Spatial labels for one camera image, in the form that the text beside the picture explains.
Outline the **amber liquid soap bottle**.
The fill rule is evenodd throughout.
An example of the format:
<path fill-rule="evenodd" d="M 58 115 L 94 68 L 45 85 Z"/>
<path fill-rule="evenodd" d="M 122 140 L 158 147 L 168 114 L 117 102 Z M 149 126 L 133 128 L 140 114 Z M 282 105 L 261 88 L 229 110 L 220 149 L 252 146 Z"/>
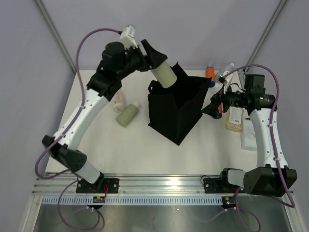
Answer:
<path fill-rule="evenodd" d="M 243 109 L 230 107 L 227 111 L 225 128 L 229 131 L 240 132 L 242 130 Z"/>

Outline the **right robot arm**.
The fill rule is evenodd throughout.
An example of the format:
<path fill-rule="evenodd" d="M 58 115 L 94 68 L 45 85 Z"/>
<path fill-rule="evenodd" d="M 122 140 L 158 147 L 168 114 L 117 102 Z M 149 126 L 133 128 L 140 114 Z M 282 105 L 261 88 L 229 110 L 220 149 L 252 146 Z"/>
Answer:
<path fill-rule="evenodd" d="M 251 171 L 225 168 L 215 186 L 224 192 L 234 187 L 252 195 L 282 197 L 297 180 L 297 172 L 290 169 L 281 149 L 277 128 L 276 97 L 265 93 L 264 75 L 247 76 L 245 89 L 233 91 L 232 76 L 223 79 L 221 89 L 211 97 L 202 113 L 218 118 L 218 108 L 225 113 L 231 107 L 247 110 L 253 124 L 257 147 L 257 165 Z"/>

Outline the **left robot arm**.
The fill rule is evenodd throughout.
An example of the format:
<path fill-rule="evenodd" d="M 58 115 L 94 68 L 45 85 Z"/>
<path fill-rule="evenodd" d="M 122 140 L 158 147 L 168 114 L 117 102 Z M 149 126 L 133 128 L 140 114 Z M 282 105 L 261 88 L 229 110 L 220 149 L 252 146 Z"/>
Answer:
<path fill-rule="evenodd" d="M 135 71 L 154 70 L 168 57 L 142 40 L 146 51 L 139 47 L 126 48 L 121 42 L 106 45 L 95 74 L 82 91 L 80 105 L 74 115 L 53 136 L 46 135 L 42 143 L 49 148 L 49 155 L 86 182 L 91 192 L 103 189 L 104 174 L 96 169 L 87 156 L 78 150 L 79 144 L 98 113 L 111 101 L 122 86 L 122 79 Z"/>

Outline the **green bottle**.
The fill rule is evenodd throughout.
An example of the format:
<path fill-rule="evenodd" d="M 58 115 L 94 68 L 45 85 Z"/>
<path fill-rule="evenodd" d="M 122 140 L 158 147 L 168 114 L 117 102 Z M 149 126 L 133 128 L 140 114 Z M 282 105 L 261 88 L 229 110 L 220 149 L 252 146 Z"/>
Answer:
<path fill-rule="evenodd" d="M 167 61 L 152 69 L 151 72 L 163 88 L 169 88 L 177 81 L 177 76 Z"/>
<path fill-rule="evenodd" d="M 124 111 L 116 118 L 116 122 L 126 128 L 129 123 L 136 117 L 139 112 L 141 104 L 139 101 L 129 104 Z"/>

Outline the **orange tube blue cap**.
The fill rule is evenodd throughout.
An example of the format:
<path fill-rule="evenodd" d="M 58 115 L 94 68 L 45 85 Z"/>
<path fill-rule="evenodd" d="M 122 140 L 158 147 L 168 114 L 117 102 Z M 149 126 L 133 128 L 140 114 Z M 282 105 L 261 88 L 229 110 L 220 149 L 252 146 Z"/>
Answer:
<path fill-rule="evenodd" d="M 209 88 L 212 88 L 215 86 L 215 81 L 211 81 L 210 84 L 209 84 Z"/>

